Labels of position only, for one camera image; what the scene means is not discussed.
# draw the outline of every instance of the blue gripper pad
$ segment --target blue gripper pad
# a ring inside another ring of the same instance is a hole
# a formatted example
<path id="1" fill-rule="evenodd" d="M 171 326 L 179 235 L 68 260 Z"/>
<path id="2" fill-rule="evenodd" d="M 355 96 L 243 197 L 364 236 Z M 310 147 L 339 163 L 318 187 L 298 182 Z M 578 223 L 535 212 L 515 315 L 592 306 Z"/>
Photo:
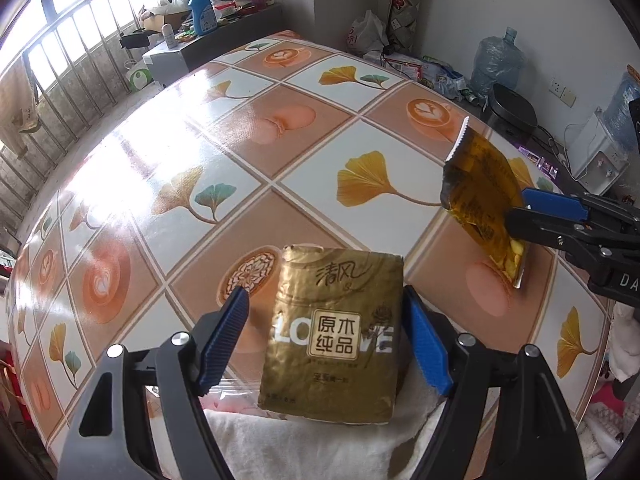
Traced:
<path id="1" fill-rule="evenodd" d="M 249 316 L 249 294 L 238 287 L 229 295 L 222 309 L 218 325 L 202 350 L 198 389 L 208 392 L 212 386 L 220 383 L 226 365 L 229 362 L 238 337 Z"/>
<path id="2" fill-rule="evenodd" d="M 449 375 L 449 356 L 422 306 L 403 296 L 402 326 L 409 337 L 414 355 L 427 383 L 441 395 L 447 395 L 453 386 Z"/>
<path id="3" fill-rule="evenodd" d="M 585 222 L 589 219 L 589 210 L 577 198 L 527 187 L 522 191 L 522 199 L 525 205 L 538 213 L 573 222 Z"/>

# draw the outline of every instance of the gold tissue packet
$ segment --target gold tissue packet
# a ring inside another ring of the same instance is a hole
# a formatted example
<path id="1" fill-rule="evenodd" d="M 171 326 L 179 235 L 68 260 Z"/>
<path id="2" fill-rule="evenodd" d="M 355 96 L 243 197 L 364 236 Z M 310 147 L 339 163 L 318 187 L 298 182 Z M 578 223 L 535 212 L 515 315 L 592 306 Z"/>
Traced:
<path id="1" fill-rule="evenodd" d="M 516 285 L 525 243 L 509 236 L 504 216 L 524 206 L 520 184 L 502 152 L 469 127 L 468 118 L 445 161 L 440 201 Z"/>
<path id="2" fill-rule="evenodd" d="M 402 284 L 400 256 L 286 247 L 258 405 L 330 422 L 388 422 Z"/>

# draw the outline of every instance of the cardboard box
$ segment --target cardboard box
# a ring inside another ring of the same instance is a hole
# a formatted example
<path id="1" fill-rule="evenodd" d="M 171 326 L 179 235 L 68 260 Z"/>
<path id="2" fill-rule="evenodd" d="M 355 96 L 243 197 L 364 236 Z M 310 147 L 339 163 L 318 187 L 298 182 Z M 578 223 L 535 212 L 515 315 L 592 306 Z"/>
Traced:
<path id="1" fill-rule="evenodd" d="M 190 14 L 190 10 L 187 10 L 186 12 L 177 12 L 176 14 L 165 14 L 164 16 L 155 14 L 142 22 L 142 26 L 145 27 L 146 30 L 162 32 L 162 26 L 165 23 L 169 23 L 172 26 L 174 32 L 178 32 L 178 29 L 182 25 L 182 22 L 188 19 Z"/>

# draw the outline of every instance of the electrical outlet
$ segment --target electrical outlet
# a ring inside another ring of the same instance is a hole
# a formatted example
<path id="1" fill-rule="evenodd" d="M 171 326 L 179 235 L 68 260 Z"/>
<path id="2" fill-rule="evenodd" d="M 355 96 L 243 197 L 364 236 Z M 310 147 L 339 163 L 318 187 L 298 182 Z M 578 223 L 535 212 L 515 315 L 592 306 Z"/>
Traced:
<path id="1" fill-rule="evenodd" d="M 565 86 L 558 81 L 558 79 L 552 79 L 549 85 L 549 91 L 558 98 L 562 98 L 562 92 L 564 92 Z"/>
<path id="2" fill-rule="evenodd" d="M 560 100 L 571 108 L 575 103 L 575 94 L 568 88 L 565 88 L 560 96 Z"/>

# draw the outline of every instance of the silver bolt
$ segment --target silver bolt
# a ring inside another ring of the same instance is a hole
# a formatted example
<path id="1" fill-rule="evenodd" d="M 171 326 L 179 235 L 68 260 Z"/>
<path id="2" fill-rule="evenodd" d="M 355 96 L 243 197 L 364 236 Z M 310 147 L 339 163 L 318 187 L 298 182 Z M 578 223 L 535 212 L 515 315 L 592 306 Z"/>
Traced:
<path id="1" fill-rule="evenodd" d="M 109 348 L 107 348 L 107 355 L 111 358 L 119 357 L 123 351 L 124 348 L 122 347 L 122 345 L 111 345 Z"/>
<path id="2" fill-rule="evenodd" d="M 540 355 L 540 348 L 535 345 L 526 345 L 524 347 L 524 354 L 527 357 L 538 357 Z"/>
<path id="3" fill-rule="evenodd" d="M 177 332 L 171 337 L 171 343 L 176 346 L 183 346 L 187 344 L 189 340 L 189 334 L 186 332 Z"/>
<path id="4" fill-rule="evenodd" d="M 476 344 L 476 338 L 473 337 L 471 334 L 464 333 L 458 336 L 458 342 L 462 346 L 471 347 Z"/>

